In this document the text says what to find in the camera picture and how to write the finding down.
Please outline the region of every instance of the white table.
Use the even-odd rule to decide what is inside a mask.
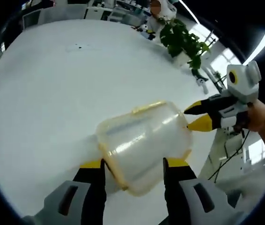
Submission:
[[[174,68],[165,48],[127,25],[70,20],[28,29],[0,60],[0,189],[21,216],[33,215],[90,158],[84,140],[101,121],[159,99],[184,109],[206,97],[187,68]],[[188,162],[197,174],[214,135],[194,132]],[[156,225],[166,216],[161,182],[140,198],[109,196],[104,223]]]

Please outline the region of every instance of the black cable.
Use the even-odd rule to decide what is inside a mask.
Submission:
[[[245,141],[246,141],[246,139],[247,139],[247,137],[248,137],[248,135],[249,135],[249,132],[250,132],[250,131],[248,131],[248,133],[247,133],[247,135],[246,135],[246,137],[245,137],[245,139],[244,139],[242,145],[240,146],[240,148],[239,148],[239,149],[238,149],[238,150],[237,150],[237,151],[236,151],[231,157],[229,157],[229,158],[225,161],[225,163],[223,163],[222,165],[220,165],[219,168],[218,168],[218,169],[212,174],[212,176],[211,176],[208,180],[210,180],[211,178],[213,178],[213,176],[214,176],[217,172],[219,172],[220,169],[221,169],[226,163],[229,162],[229,160],[231,160],[234,156],[236,156],[236,155],[239,154],[239,150],[242,149],[243,145],[245,144]]]

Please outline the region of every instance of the plastic container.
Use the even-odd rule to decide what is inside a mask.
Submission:
[[[123,190],[143,195],[163,179],[163,158],[182,158],[192,144],[184,115],[160,101],[100,123],[99,149]]]

